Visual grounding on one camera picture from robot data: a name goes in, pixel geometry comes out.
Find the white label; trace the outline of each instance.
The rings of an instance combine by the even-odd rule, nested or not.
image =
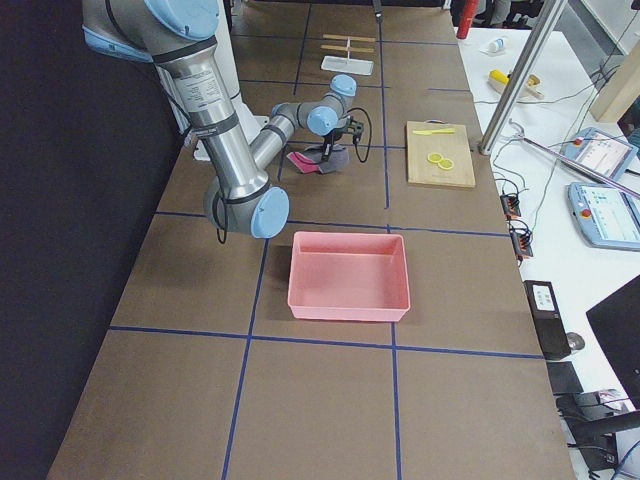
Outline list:
[[[547,312],[553,312],[555,310],[549,287],[534,285],[533,298],[536,300],[536,307],[538,307],[538,310],[545,310]]]
[[[222,89],[213,70],[178,78],[175,84],[188,112],[202,112],[222,100]]]

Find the white desk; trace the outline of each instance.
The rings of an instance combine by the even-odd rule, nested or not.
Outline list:
[[[498,101],[499,94],[487,82],[489,71],[499,69],[508,73],[512,70],[528,34],[529,32],[520,30],[472,29],[468,38],[460,41],[460,52],[475,102]],[[509,39],[506,53],[488,56],[480,52],[483,46],[498,36]],[[539,90],[545,95],[544,101],[573,95],[591,83],[560,32],[551,35],[532,73],[542,80]],[[593,95],[595,90],[588,88],[573,98],[557,103],[518,104],[511,118],[524,126],[529,138],[543,145],[556,144],[578,131],[583,117],[579,112],[584,112],[589,105],[588,99],[593,98]],[[532,97],[523,100],[535,101]],[[495,104],[476,103],[483,131],[495,107]],[[597,123],[587,114],[582,128],[589,126],[597,126],[614,135],[621,134],[616,124]],[[512,128],[506,126],[502,135],[506,139],[512,133]],[[501,141],[496,145],[492,161],[504,143],[505,141]],[[554,160],[523,142],[513,142],[504,148],[497,163],[520,173],[526,179],[529,190],[521,194],[520,207],[523,220],[532,227],[534,211],[542,199],[544,185]],[[635,159],[630,168],[638,170],[639,166],[640,162]],[[518,177],[504,173],[522,188],[522,181]],[[572,361],[584,390],[590,392],[615,388],[622,391],[591,331],[586,311],[640,274],[640,253],[596,249],[585,243],[573,223],[566,200],[566,185],[575,181],[588,180],[565,167],[556,167],[538,214],[532,245],[534,258],[523,262],[520,273],[523,280],[551,281],[565,330],[577,332],[584,337],[584,350],[567,359]],[[621,183],[640,190],[640,179],[628,174],[624,175]],[[578,478],[587,478],[584,463],[580,465],[580,454],[573,452],[572,458],[576,460],[574,466]]]

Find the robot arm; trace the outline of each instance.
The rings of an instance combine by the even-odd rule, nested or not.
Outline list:
[[[319,102],[277,105],[249,145],[214,57],[219,11],[216,0],[83,0],[83,29],[92,49],[170,73],[216,169],[207,216],[224,231],[270,238],[284,227],[289,200],[264,169],[296,128],[326,136],[343,127],[356,84],[338,75]]]

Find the cutting board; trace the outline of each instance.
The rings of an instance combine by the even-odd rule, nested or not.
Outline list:
[[[454,128],[454,133],[418,135],[414,130],[440,130]],[[451,170],[442,170],[427,161],[430,153],[440,153],[451,159]],[[473,188],[476,179],[469,151],[467,129],[464,125],[450,123],[407,122],[407,177],[411,184],[438,185],[444,187]]]

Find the rectangular tray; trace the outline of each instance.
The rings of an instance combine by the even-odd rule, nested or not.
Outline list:
[[[296,318],[397,322],[410,308],[402,236],[296,232],[288,303]]]

